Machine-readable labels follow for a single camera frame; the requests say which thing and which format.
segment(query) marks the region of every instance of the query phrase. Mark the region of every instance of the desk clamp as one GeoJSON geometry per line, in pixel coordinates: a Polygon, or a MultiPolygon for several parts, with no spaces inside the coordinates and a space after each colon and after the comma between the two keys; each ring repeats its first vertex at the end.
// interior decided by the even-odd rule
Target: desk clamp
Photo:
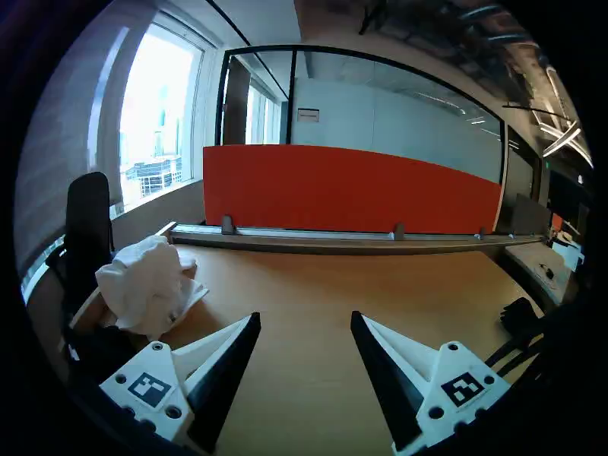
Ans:
{"type": "Polygon", "coordinates": [[[100,387],[152,432],[210,454],[260,329],[255,312],[178,350],[150,342],[100,387]]]}
{"type": "Polygon", "coordinates": [[[236,234],[236,227],[233,223],[233,218],[230,215],[222,217],[222,234],[236,234]]]}
{"type": "Polygon", "coordinates": [[[405,240],[405,225],[402,222],[397,223],[394,226],[393,232],[390,234],[391,239],[394,241],[405,240]]]}
{"type": "Polygon", "coordinates": [[[478,239],[481,241],[481,240],[483,240],[483,238],[485,236],[486,236],[486,229],[482,226],[480,228],[480,231],[478,232],[478,234],[476,234],[474,237],[475,237],[475,239],[478,239]]]}
{"type": "Polygon", "coordinates": [[[509,384],[460,342],[422,345],[358,311],[350,320],[393,452],[414,454],[448,438],[490,408],[509,384]]]}

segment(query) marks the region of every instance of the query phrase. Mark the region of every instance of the ceiling light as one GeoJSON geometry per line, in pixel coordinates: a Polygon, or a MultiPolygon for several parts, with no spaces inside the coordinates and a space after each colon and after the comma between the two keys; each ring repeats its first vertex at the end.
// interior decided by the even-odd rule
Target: ceiling light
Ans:
{"type": "Polygon", "coordinates": [[[543,157],[546,157],[547,155],[551,155],[554,152],[558,151],[559,149],[561,149],[563,146],[570,144],[572,142],[572,140],[574,138],[576,138],[578,136],[578,134],[581,132],[580,128],[575,128],[576,126],[576,122],[572,124],[572,126],[570,128],[568,128],[568,130],[566,131],[566,133],[564,133],[562,136],[560,136],[559,138],[557,138],[553,144],[551,144],[550,146],[548,146],[547,149],[545,149],[545,151],[543,152],[543,157]]]}
{"type": "MultiPolygon", "coordinates": [[[[542,124],[540,126],[540,129],[543,130],[545,133],[549,133],[554,138],[559,138],[562,135],[559,130],[547,124],[542,124]]],[[[584,160],[589,163],[589,166],[591,166],[591,168],[594,167],[593,163],[591,162],[591,157],[589,157],[587,151],[583,149],[583,147],[578,142],[572,141],[569,146],[572,147],[572,149],[576,150],[584,158],[584,160]]]]}
{"type": "MultiPolygon", "coordinates": [[[[576,122],[574,124],[572,124],[572,126],[569,128],[569,130],[572,129],[572,127],[575,126],[575,124],[576,124],[576,122]]],[[[553,136],[555,138],[561,138],[564,135],[563,131],[560,131],[557,128],[547,125],[546,123],[541,122],[539,124],[539,127],[542,131],[544,131],[545,133],[549,133],[551,136],[553,136]]],[[[572,147],[572,149],[576,150],[584,158],[584,160],[587,163],[589,163],[589,166],[591,166],[591,168],[593,168],[594,165],[591,162],[591,157],[590,157],[589,153],[578,142],[573,141],[572,139],[569,142],[567,142],[566,144],[568,144],[570,147],[572,147]]]]}
{"type": "Polygon", "coordinates": [[[414,92],[414,93],[415,93],[415,94],[417,94],[417,95],[420,95],[420,96],[422,96],[422,97],[430,98],[431,100],[434,100],[434,101],[439,101],[440,103],[444,103],[444,104],[447,104],[447,105],[449,105],[449,106],[453,106],[454,108],[459,109],[459,110],[460,110],[460,112],[462,112],[462,115],[463,115],[463,116],[465,116],[465,115],[467,114],[467,112],[466,112],[464,109],[462,109],[462,108],[461,108],[461,107],[459,107],[458,105],[453,104],[453,103],[452,103],[452,102],[450,102],[450,101],[442,100],[441,98],[437,98],[437,97],[431,97],[431,96],[430,96],[430,95],[428,95],[427,93],[422,93],[422,92],[414,92]]]}
{"type": "Polygon", "coordinates": [[[498,133],[494,133],[494,131],[486,130],[485,128],[480,128],[480,130],[485,131],[486,133],[490,133],[491,135],[498,136],[500,138],[500,135],[498,133]]]}

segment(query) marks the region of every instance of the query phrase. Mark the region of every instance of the orange desk divider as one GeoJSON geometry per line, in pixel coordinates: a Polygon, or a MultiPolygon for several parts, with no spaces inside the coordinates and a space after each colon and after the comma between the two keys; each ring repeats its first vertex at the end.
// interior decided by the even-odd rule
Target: orange desk divider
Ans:
{"type": "Polygon", "coordinates": [[[492,232],[500,185],[433,163],[337,147],[205,147],[207,224],[406,233],[492,232]]]}

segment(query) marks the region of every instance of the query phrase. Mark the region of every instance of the towel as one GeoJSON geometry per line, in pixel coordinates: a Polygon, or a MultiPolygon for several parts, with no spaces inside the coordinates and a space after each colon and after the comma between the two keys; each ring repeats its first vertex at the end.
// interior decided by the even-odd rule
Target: towel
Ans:
{"type": "Polygon", "coordinates": [[[165,236],[148,236],[124,247],[96,273],[116,326],[156,340],[180,323],[207,289],[182,272],[195,259],[180,257],[165,236]]]}

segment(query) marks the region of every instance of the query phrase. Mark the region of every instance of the desk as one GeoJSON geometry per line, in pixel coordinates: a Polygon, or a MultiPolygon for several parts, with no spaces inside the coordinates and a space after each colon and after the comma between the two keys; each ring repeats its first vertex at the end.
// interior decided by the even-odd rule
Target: desk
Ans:
{"type": "Polygon", "coordinates": [[[485,359],[508,339],[500,311],[526,296],[481,252],[353,257],[177,247],[196,257],[195,279],[210,292],[163,336],[173,349],[261,314],[218,456],[389,456],[391,435],[350,313],[360,310],[434,348],[459,340],[485,359]]]}
{"type": "Polygon", "coordinates": [[[505,252],[540,286],[555,306],[562,304],[571,271],[565,266],[564,258],[559,253],[547,247],[544,242],[510,245],[505,247],[505,252]],[[541,264],[553,271],[553,279],[546,276],[541,264]]]}

